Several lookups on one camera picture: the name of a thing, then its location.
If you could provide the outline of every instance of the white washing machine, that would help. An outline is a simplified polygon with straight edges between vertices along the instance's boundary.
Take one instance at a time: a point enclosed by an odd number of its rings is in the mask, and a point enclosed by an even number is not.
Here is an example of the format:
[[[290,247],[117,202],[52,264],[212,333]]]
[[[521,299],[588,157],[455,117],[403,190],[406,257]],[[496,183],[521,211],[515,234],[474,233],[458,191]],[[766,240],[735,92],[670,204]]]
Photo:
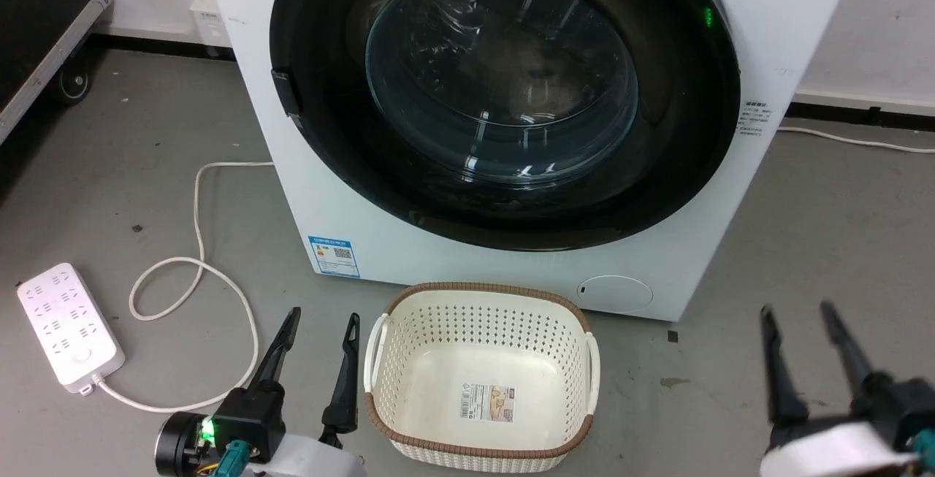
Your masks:
[[[315,272],[677,320],[838,0],[218,0]]]

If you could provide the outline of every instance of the black baseboard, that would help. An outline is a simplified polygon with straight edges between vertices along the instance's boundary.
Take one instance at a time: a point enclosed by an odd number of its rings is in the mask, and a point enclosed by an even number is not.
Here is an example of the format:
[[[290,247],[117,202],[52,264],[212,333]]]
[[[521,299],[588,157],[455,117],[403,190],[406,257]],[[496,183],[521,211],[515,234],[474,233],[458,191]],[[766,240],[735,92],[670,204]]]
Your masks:
[[[229,47],[206,47],[194,43],[140,39],[136,37],[117,37],[117,35],[93,34],[85,44],[88,47],[108,48],[108,50],[130,50],[177,57],[211,58],[215,61],[233,61],[234,51]],[[785,111],[788,118],[809,118],[809,120],[848,122],[866,124],[884,128],[905,130],[935,131],[935,117],[928,115],[897,114],[884,112],[879,107],[867,110],[861,108],[829,107],[824,104],[789,104]]]
[[[214,61],[237,61],[234,51],[229,47],[207,47],[194,43],[161,41],[158,39],[140,39],[136,37],[117,37],[117,35],[92,34],[85,47],[104,48],[105,50],[129,50],[176,57],[210,58]]]

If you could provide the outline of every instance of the power outlet socket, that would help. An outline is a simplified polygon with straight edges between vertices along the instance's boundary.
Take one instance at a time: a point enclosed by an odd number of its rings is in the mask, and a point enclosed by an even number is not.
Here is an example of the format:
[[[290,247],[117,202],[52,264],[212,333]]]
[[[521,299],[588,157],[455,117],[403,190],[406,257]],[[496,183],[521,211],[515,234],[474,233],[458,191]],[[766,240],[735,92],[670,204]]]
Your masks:
[[[56,378],[71,393],[90,394],[94,374],[106,377],[123,366],[123,350],[71,264],[24,281],[17,296]]]

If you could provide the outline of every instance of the round black door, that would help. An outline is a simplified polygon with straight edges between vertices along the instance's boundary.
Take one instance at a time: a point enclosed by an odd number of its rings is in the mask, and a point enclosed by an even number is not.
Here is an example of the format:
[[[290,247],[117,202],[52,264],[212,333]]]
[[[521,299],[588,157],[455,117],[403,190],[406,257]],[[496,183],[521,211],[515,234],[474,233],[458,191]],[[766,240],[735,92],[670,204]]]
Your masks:
[[[276,0],[270,47],[286,112],[338,177],[490,248],[658,223],[737,122],[717,0]]]

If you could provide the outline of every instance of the white handle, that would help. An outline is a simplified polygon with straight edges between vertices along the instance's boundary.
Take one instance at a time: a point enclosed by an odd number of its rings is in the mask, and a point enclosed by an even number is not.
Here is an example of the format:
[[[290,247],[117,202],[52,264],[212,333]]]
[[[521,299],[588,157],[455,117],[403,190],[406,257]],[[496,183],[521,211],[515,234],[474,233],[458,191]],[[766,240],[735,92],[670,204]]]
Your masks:
[[[598,406],[598,393],[600,393],[600,351],[598,340],[594,335],[587,333],[588,353],[591,353],[591,393],[587,398],[587,414],[593,415]]]
[[[373,392],[373,384],[377,383],[377,369],[380,367],[380,357],[383,353],[383,343],[386,341],[386,328],[389,314],[377,318],[377,323],[373,325],[370,331],[370,339],[367,341],[367,354],[364,356],[364,391]]]

